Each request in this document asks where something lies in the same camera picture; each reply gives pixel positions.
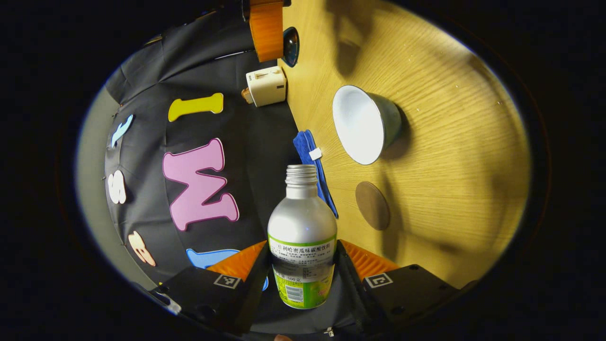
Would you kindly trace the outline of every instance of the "bottle neck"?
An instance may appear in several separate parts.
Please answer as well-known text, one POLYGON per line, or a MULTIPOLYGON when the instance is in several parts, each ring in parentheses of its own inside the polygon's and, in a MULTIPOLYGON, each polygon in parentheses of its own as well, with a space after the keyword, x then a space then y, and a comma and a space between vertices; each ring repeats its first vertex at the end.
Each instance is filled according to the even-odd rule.
POLYGON ((286 168, 286 197, 305 199, 318 196, 318 178, 313 164, 291 164, 286 168))
POLYGON ((306 199, 318 196, 318 186, 313 185, 286 185, 286 197, 289 199, 306 199))

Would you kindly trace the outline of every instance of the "barcode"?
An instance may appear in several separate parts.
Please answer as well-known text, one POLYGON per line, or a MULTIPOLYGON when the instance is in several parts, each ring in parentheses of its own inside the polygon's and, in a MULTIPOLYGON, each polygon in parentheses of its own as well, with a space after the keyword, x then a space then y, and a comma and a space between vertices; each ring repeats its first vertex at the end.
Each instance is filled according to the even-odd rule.
POLYGON ((303 302, 303 288, 284 285, 286 288, 286 298, 293 302, 303 302))

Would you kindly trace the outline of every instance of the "bottle label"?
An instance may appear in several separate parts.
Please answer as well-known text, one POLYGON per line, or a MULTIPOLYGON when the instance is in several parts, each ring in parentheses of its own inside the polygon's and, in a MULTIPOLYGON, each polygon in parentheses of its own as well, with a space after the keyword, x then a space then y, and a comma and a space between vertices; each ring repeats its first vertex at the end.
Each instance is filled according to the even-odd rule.
POLYGON ((268 237, 282 301, 298 309, 324 303, 333 280, 336 234, 316 243, 288 243, 268 237))

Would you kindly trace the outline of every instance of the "yellow bone shape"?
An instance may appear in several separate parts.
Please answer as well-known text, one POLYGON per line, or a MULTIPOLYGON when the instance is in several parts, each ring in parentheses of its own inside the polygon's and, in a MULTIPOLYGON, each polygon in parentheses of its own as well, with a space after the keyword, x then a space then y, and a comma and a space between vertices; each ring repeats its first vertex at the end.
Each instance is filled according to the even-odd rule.
POLYGON ((223 94, 215 93, 209 97, 196 98, 195 100, 182 101, 177 99, 173 101, 168 109, 168 120, 174 122, 177 118, 195 112, 210 111, 220 113, 223 111, 223 94))

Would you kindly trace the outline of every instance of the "black fabric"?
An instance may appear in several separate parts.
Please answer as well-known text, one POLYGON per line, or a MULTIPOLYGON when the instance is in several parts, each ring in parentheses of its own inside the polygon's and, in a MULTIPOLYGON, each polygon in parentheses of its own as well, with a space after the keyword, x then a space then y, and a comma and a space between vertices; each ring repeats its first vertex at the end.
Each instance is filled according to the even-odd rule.
MULTIPOLYGON (((156 283, 191 265, 186 249, 241 250, 265 240, 269 216, 285 195, 286 166, 301 162, 292 143, 297 128, 288 104, 257 108, 240 95, 247 87, 247 72, 276 65, 276 61, 259 63, 252 49, 250 29, 241 18, 214 13, 173 29, 161 41, 144 47, 105 85, 121 103, 108 135, 105 174, 121 170, 127 188, 124 204, 114 204, 108 196, 110 214, 125 247, 156 283), (236 52, 243 53, 227 56, 236 52), (224 95, 221 113, 195 113, 168 122, 168 108, 175 99, 190 100, 216 92, 224 95), (111 147, 117 126, 130 115, 134 119, 128 131, 116 147, 111 147), (179 231, 169 205, 185 185, 164 177, 162 158, 166 152, 178 154, 204 146, 212 138, 222 142, 225 167, 208 174, 226 178, 227 184, 209 202, 223 193, 232 194, 239 220, 199 221, 179 231), (128 235, 133 231, 141 235, 155 267, 141 262, 132 250, 128 235)), ((329 326, 351 325, 353 318, 341 288, 337 275, 328 302, 302 311, 282 303, 270 274, 251 330, 307 334, 329 326)))

